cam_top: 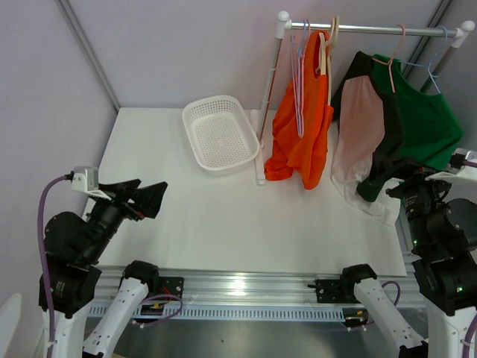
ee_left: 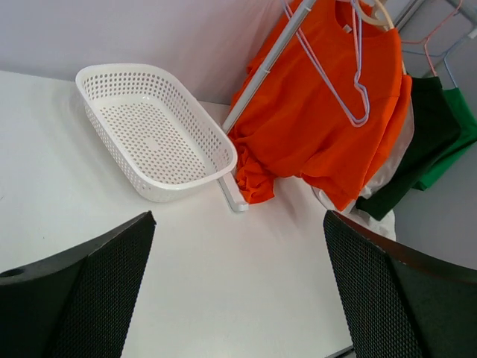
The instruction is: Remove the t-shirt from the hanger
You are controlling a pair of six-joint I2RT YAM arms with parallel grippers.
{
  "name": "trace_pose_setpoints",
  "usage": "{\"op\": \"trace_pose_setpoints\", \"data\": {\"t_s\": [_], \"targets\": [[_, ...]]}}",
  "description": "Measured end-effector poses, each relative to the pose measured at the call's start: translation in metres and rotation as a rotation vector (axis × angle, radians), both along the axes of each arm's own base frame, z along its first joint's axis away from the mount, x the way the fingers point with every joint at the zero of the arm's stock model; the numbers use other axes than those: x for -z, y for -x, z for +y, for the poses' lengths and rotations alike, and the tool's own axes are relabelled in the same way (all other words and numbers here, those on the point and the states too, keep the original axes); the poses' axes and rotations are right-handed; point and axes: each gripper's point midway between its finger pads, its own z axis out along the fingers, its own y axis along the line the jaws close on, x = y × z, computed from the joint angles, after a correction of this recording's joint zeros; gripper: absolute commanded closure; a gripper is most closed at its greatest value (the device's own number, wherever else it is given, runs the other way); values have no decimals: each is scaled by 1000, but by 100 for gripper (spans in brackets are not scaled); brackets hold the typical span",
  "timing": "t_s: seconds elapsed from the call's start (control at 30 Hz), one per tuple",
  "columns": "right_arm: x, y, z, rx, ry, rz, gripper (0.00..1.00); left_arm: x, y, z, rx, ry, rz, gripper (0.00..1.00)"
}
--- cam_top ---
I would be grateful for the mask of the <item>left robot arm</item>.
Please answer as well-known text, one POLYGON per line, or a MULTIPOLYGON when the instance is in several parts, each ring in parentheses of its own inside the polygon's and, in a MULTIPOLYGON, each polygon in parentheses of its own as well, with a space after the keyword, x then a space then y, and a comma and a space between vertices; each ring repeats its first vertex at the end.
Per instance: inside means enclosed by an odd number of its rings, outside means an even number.
POLYGON ((53 179, 42 191, 37 214, 37 234, 42 277, 39 305, 45 313, 45 357, 59 351, 60 340, 55 325, 59 314, 72 318, 92 299, 100 270, 96 268, 113 235, 125 219, 153 219, 159 213, 168 187, 161 182, 142 187, 139 179, 114 184, 100 184, 76 172, 53 179), (95 201, 88 219, 63 212, 48 222, 44 220, 49 190, 69 180, 72 188, 95 201))

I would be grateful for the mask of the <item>bright green t shirt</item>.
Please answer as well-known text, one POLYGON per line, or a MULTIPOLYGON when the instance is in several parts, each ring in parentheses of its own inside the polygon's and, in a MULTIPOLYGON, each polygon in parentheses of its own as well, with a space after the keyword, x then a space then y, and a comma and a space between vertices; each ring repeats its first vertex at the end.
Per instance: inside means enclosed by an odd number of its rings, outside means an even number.
POLYGON ((413 88, 401 73, 401 63, 373 55, 373 79, 379 89, 394 95, 403 129, 403 143, 395 158, 411 157, 434 169, 444 170, 459 146, 463 130, 441 94, 427 95, 413 88))

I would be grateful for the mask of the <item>dark green pink raglan shirt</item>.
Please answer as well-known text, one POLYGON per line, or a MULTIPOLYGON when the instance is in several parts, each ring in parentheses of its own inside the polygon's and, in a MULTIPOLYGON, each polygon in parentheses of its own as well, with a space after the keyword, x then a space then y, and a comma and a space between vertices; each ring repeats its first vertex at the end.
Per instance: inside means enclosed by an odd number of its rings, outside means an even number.
POLYGON ((338 144, 331 179, 349 205, 392 226, 399 215, 399 200, 385 190, 396 181, 379 178, 379 166, 373 160, 395 159, 404 136, 389 76, 385 75, 382 89, 373 75, 382 68, 370 55, 357 52, 332 97, 338 144))

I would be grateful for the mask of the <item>beige wooden hanger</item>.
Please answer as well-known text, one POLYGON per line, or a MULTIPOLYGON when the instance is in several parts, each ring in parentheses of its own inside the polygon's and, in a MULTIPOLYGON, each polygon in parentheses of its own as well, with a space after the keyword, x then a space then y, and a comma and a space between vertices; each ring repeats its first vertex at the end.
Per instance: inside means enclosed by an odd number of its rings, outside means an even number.
POLYGON ((327 105, 331 106, 332 97, 332 51, 338 42, 338 33, 340 25, 340 16, 336 15, 332 18, 329 39, 326 44, 326 75, 328 79, 327 105))

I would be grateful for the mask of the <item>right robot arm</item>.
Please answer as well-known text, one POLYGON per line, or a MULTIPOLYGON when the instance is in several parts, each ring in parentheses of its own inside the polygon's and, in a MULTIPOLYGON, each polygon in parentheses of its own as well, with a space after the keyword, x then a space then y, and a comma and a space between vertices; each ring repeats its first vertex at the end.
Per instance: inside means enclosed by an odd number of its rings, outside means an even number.
POLYGON ((474 357, 476 355, 476 204, 444 202, 450 183, 436 170, 403 164, 391 172, 400 184, 387 189, 401 199, 413 241, 412 265, 424 297, 429 337, 424 339, 386 297, 368 264, 344 268, 339 292, 370 313, 393 357, 474 357))

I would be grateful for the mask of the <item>orange t shirt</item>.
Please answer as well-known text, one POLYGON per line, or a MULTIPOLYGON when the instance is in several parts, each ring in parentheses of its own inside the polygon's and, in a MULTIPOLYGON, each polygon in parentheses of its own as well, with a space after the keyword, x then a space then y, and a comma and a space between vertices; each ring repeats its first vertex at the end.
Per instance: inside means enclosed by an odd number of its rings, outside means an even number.
POLYGON ((272 121, 272 154, 265 178, 279 181, 298 173, 307 190, 320 182, 326 165, 329 100, 329 34, 313 31, 291 58, 292 79, 272 121))

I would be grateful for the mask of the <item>blue wire hanger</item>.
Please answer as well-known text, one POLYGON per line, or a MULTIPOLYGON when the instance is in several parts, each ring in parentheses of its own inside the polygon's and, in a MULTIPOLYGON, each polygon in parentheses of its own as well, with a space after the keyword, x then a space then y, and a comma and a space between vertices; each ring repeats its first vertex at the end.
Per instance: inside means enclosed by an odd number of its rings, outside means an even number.
POLYGON ((426 68, 426 71, 428 73, 428 78, 424 85, 421 87, 421 92, 427 92, 428 89, 430 88, 431 85, 436 89, 438 94, 441 94, 441 91, 439 89, 439 86, 437 85, 436 78, 438 75, 435 75, 433 73, 434 68, 433 65, 435 65, 435 61, 437 59, 437 56, 442 52, 444 49, 445 45, 447 44, 448 38, 449 38, 449 32, 446 29, 445 26, 443 25, 438 25, 436 28, 441 29, 444 32, 445 40, 443 42, 443 45, 430 57, 430 60, 427 64, 422 64, 422 63, 412 63, 412 62, 405 62, 402 61, 401 64, 405 64, 405 68, 408 69, 414 69, 414 68, 426 68))

